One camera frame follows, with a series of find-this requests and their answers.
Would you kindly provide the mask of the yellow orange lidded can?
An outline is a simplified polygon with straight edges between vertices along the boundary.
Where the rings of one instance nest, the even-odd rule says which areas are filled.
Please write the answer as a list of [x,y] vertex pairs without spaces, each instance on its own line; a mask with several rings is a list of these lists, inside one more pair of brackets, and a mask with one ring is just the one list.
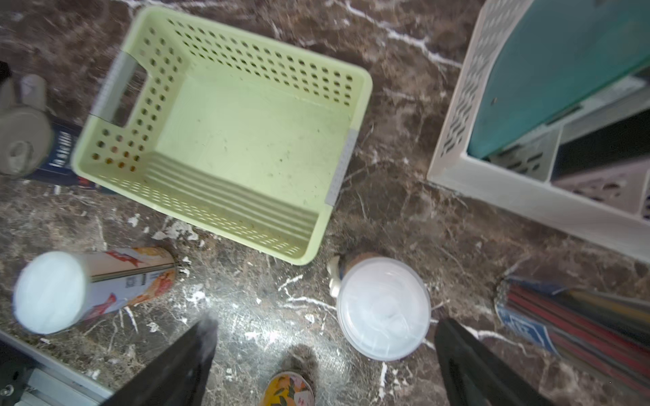
[[302,375],[283,371],[269,382],[259,405],[314,406],[315,394]]

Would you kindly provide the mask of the white lid yellow can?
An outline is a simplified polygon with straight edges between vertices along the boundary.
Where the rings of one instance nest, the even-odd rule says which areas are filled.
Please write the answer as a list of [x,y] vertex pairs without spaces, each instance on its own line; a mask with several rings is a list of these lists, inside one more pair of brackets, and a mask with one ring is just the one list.
[[391,362],[411,355],[428,334],[430,294],[420,276],[398,260],[365,253],[327,264],[340,328],[359,353]]

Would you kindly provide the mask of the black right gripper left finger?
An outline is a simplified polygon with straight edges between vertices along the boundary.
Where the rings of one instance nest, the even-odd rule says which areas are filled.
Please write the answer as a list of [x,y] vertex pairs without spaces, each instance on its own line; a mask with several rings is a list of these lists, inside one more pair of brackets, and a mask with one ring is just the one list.
[[105,405],[201,405],[218,343],[218,321],[204,316]]

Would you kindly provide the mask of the dark blue metal can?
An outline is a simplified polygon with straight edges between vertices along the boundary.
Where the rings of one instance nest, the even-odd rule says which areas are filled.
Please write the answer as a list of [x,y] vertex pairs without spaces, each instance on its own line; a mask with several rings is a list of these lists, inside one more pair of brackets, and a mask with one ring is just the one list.
[[1,179],[27,179],[110,194],[71,167],[81,127],[46,112],[47,84],[38,75],[15,83],[1,64]]

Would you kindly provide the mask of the red white lidded can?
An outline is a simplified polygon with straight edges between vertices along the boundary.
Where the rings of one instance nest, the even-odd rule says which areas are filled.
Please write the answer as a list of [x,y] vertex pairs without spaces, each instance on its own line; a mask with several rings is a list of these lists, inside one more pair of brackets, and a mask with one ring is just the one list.
[[21,271],[14,316],[33,333],[57,333],[166,294],[177,275],[176,260],[159,247],[47,252]]

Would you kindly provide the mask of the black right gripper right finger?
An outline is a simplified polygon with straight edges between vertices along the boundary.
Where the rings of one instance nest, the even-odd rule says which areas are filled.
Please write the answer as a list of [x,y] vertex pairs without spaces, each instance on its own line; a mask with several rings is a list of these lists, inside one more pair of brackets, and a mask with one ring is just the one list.
[[438,322],[434,345],[451,405],[552,404],[456,320]]

